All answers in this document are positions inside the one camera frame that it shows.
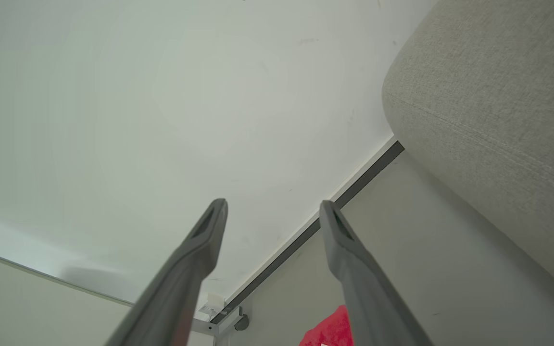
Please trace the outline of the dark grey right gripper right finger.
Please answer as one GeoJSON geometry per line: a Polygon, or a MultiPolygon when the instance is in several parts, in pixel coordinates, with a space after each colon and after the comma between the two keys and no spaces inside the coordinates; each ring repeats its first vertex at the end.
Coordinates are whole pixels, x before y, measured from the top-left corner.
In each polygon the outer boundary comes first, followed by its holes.
{"type": "Polygon", "coordinates": [[[319,223],[327,264],[341,284],[357,346],[430,346],[431,339],[332,201],[319,223]]]}

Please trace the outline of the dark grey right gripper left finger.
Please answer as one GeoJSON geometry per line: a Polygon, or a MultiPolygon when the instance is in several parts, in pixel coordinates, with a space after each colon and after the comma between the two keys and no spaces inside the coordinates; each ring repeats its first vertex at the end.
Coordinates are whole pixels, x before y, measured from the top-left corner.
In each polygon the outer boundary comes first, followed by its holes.
{"type": "Polygon", "coordinates": [[[213,200],[112,333],[108,346],[185,346],[202,281],[215,269],[228,217],[213,200]]]}

